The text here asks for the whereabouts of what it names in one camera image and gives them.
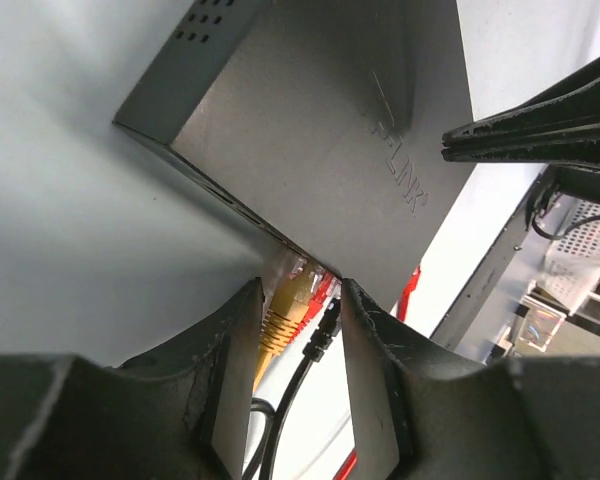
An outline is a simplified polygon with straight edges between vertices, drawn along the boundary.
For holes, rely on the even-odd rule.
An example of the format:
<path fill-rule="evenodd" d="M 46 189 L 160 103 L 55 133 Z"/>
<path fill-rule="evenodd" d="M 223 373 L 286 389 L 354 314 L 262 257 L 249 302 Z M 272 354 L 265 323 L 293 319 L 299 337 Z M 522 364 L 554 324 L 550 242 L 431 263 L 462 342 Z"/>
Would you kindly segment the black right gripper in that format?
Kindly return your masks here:
<path fill-rule="evenodd" d="M 515 132 L 540 133 L 600 121 L 600 56 L 523 104 L 442 136 L 445 145 L 504 137 Z M 600 165 L 600 137 L 567 138 L 513 143 L 502 146 L 459 146 L 445 148 L 450 162 L 549 163 L 557 165 Z M 538 219 L 549 212 L 551 201 L 560 195 L 600 205 L 600 173 L 548 166 L 530 189 L 527 200 L 527 229 L 548 235 Z M 572 222 L 558 235 L 600 221 L 600 213 Z"/>

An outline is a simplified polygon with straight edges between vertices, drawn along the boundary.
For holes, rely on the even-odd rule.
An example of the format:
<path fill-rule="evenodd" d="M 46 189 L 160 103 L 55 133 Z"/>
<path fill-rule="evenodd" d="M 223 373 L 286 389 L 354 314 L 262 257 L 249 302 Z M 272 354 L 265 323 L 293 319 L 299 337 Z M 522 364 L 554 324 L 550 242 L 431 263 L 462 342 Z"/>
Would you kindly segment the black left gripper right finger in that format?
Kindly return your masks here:
<path fill-rule="evenodd" d="M 437 345 L 342 285 L 360 479 L 600 479 L 600 356 L 491 365 Z"/>

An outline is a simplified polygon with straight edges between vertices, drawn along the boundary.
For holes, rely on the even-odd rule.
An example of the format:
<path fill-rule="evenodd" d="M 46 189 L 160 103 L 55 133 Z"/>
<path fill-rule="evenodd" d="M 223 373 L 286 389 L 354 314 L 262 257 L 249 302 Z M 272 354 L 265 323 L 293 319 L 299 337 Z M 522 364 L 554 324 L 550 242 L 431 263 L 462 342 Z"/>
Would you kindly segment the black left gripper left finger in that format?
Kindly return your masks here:
<path fill-rule="evenodd" d="M 218 310 L 121 366 L 0 354 L 0 479 L 237 479 L 264 295 Z"/>

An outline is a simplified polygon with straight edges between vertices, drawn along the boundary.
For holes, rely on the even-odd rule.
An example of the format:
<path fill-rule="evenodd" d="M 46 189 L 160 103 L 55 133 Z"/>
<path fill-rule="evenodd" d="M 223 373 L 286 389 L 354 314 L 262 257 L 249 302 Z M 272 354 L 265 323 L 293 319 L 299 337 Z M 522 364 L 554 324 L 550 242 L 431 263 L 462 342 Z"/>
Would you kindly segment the black network switch box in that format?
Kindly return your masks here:
<path fill-rule="evenodd" d="M 453 1 L 196 1 L 115 115 L 280 243 L 400 296 L 472 172 Z"/>

